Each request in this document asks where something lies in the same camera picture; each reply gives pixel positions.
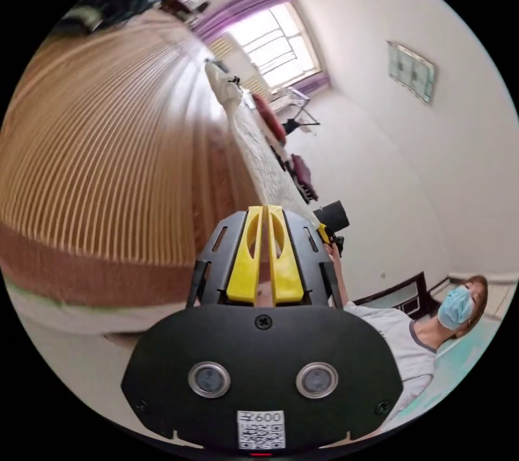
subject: sticker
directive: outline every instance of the sticker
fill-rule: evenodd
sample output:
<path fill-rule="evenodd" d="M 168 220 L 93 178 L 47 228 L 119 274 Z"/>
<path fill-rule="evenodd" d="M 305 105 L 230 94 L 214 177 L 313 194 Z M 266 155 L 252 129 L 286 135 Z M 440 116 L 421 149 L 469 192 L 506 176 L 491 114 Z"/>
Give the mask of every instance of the sticker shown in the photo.
<path fill-rule="evenodd" d="M 285 448 L 283 411 L 238 411 L 238 448 L 274 450 Z"/>

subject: hair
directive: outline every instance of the hair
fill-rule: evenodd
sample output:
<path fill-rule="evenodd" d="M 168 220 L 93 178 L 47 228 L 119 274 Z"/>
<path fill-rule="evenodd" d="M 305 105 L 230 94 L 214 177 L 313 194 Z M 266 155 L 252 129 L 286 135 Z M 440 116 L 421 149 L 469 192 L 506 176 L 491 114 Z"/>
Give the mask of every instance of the hair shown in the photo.
<path fill-rule="evenodd" d="M 487 307 L 487 302 L 488 302 L 488 281 L 485 276 L 469 277 L 465 281 L 465 284 L 468 284 L 468 283 L 481 284 L 483 286 L 483 297 L 482 297 L 481 301 L 479 302 L 475 315 L 472 317 L 472 319 L 469 319 L 469 325 L 465 330 L 463 330 L 461 332 L 460 337 L 462 337 L 463 335 L 466 335 L 470 330 L 472 330 L 476 326 L 476 324 L 480 321 L 481 317 L 485 313 L 485 309 Z"/>

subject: red cloth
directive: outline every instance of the red cloth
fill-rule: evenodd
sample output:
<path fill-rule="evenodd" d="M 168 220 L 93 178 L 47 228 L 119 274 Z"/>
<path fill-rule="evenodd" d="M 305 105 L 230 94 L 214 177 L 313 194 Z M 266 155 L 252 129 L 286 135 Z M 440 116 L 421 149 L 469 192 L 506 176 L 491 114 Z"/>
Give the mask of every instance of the red cloth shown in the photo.
<path fill-rule="evenodd" d="M 309 195 L 314 200 L 318 200 L 319 197 L 315 192 L 314 186 L 312 185 L 312 177 L 310 174 L 310 170 L 307 165 L 304 163 L 304 160 L 299 155 L 292 155 L 292 162 L 294 163 L 294 171 L 296 174 L 297 181 L 304 188 L 308 190 Z"/>
<path fill-rule="evenodd" d="M 276 114 L 271 110 L 269 103 L 261 95 L 256 93 L 252 94 L 252 98 L 256 104 L 256 109 L 258 110 L 263 120 L 266 122 L 270 131 L 276 137 L 277 141 L 282 145 L 285 145 L 287 142 L 287 133 L 285 132 L 283 125 L 276 117 Z"/>

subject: person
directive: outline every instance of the person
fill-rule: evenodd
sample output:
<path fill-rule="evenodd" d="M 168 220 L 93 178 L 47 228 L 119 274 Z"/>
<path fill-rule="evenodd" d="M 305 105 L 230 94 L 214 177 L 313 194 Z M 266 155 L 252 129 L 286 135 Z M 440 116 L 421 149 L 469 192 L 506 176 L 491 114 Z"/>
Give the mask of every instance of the person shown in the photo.
<path fill-rule="evenodd" d="M 396 414 L 413 402 L 434 377 L 434 360 L 438 348 L 447 340 L 461 338 L 472 330 L 483 316 L 488 300 L 488 281 L 476 275 L 450 290 L 437 314 L 427 320 L 412 320 L 403 311 L 357 306 L 347 293 L 341 258 L 336 245 L 325 245 L 335 268 L 344 310 L 373 326 L 387 341 L 402 377 L 403 391 L 383 425 L 368 436 L 384 432 Z M 330 446 L 351 442 L 349 439 Z"/>

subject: lens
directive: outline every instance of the lens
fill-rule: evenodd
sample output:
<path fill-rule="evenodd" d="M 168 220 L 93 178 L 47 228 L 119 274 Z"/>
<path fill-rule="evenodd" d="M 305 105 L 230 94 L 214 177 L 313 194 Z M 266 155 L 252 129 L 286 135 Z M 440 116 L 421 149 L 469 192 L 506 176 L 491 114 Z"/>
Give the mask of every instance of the lens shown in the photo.
<path fill-rule="evenodd" d="M 306 365 L 296 377 L 296 387 L 305 398 L 324 398 L 338 383 L 337 371 L 329 364 L 314 362 Z"/>
<path fill-rule="evenodd" d="M 201 362 L 191 368 L 188 383 L 199 396 L 218 398 L 229 390 L 231 379 L 229 373 L 220 364 Z"/>

